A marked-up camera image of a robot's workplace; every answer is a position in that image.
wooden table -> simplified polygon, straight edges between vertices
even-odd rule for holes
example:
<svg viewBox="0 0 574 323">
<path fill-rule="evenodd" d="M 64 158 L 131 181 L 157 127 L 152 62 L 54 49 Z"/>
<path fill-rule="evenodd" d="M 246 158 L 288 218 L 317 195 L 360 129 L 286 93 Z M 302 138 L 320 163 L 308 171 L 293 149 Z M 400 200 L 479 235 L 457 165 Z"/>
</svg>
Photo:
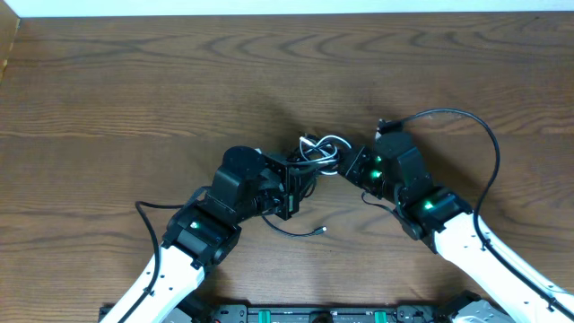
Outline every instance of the wooden table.
<svg viewBox="0 0 574 323">
<path fill-rule="evenodd" d="M 133 208 L 180 203 L 237 144 L 299 133 L 370 143 L 379 118 L 456 107 L 491 124 L 487 223 L 574 290 L 574 14 L 25 19 L 0 85 L 0 321 L 95 322 L 152 254 Z M 410 128 L 436 179 L 474 203 L 493 166 L 472 121 Z M 481 292 L 333 177 L 285 230 L 260 219 L 202 286 L 212 300 L 445 301 Z M 170 212 L 150 212 L 163 234 Z"/>
</svg>

green indicator light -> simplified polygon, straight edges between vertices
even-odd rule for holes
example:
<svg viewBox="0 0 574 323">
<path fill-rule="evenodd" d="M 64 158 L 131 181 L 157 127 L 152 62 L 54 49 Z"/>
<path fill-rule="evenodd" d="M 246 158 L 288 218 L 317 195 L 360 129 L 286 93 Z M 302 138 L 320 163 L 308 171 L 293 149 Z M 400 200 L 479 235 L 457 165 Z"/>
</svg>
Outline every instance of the green indicator light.
<svg viewBox="0 0 574 323">
<path fill-rule="evenodd" d="M 382 171 L 374 170 L 370 173 L 370 176 L 372 179 L 378 179 L 382 173 Z"/>
</svg>

wooden tabletop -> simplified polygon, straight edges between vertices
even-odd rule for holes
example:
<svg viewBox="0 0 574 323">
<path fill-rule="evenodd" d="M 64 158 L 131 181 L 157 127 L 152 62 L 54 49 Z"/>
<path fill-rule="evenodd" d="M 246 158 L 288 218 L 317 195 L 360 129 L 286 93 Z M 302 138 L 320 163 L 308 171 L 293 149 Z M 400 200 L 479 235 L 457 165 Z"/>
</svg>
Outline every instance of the wooden tabletop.
<svg viewBox="0 0 574 323">
<path fill-rule="evenodd" d="M 174 204 L 233 145 L 286 151 L 300 132 L 372 142 L 379 118 L 452 107 L 500 140 L 483 217 L 574 290 L 574 14 L 25 19 L 0 85 L 0 321 L 95 322 L 152 255 L 135 200 Z M 472 204 L 484 131 L 417 120 L 435 178 Z M 384 304 L 482 292 L 361 191 L 322 178 L 288 222 L 261 219 L 202 286 L 215 301 Z M 149 212 L 158 235 L 172 213 Z"/>
</svg>

